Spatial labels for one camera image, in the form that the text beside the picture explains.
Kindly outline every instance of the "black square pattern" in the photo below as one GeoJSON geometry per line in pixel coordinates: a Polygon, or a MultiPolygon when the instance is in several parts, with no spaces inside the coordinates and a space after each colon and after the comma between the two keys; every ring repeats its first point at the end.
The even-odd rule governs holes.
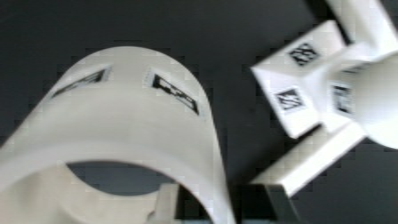
{"type": "Polygon", "coordinates": [[[320,57],[313,46],[304,43],[290,52],[290,57],[297,62],[299,66],[306,66],[320,57]]]}
{"type": "Polygon", "coordinates": [[[340,112],[352,114],[352,89],[333,86],[334,108],[340,112]]]}
{"type": "Polygon", "coordinates": [[[302,98],[295,89],[286,90],[276,94],[277,102],[285,111],[304,107],[302,98]]]}

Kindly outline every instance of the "black background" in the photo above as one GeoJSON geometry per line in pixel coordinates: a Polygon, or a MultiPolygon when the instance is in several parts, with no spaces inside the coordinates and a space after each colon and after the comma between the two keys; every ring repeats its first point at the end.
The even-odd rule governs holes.
{"type": "MultiPolygon", "coordinates": [[[[229,184],[247,182],[299,142],[286,137],[249,67],[333,18],[322,1],[308,3],[2,0],[2,142],[73,63],[109,47],[142,46],[171,55],[199,78],[229,184]]],[[[398,3],[384,5],[398,22],[398,3]]],[[[396,173],[396,151],[366,140],[293,197],[309,223],[398,223],[396,173]]]]}

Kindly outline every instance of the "white robot part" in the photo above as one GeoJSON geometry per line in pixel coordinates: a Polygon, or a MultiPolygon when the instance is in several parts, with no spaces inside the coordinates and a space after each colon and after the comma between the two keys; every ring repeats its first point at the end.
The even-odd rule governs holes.
{"type": "Polygon", "coordinates": [[[377,0],[327,0],[354,44],[327,21],[253,67],[292,138],[308,137],[254,179],[292,196],[368,136],[398,148],[398,37],[377,0]]]}
{"type": "Polygon", "coordinates": [[[6,142],[2,224],[178,223],[162,205],[174,200],[173,186],[123,197],[78,180],[64,164],[103,160],[165,174],[213,223],[235,224],[203,87],[178,61],[139,47],[110,48],[80,60],[6,142]]]}

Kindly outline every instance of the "white cylindrical structure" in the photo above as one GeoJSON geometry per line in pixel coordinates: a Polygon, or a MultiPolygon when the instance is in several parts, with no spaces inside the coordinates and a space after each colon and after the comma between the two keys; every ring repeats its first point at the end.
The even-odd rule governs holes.
{"type": "Polygon", "coordinates": [[[398,55],[373,63],[354,82],[354,120],[372,140],[398,149],[398,55]]]}
{"type": "Polygon", "coordinates": [[[80,60],[6,142],[0,224],[146,222],[157,192],[109,195],[64,166],[98,160],[165,174],[197,197],[213,223],[235,224],[203,87],[178,61],[139,47],[110,48],[80,60]]]}

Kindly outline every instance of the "white angular structure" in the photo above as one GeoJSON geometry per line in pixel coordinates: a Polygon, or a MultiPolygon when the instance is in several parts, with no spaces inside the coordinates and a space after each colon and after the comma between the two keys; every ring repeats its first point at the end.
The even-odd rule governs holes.
{"type": "Polygon", "coordinates": [[[327,21],[253,67],[292,138],[322,125],[254,179],[292,196],[368,136],[398,148],[398,35],[379,0],[327,0],[327,21]]]}

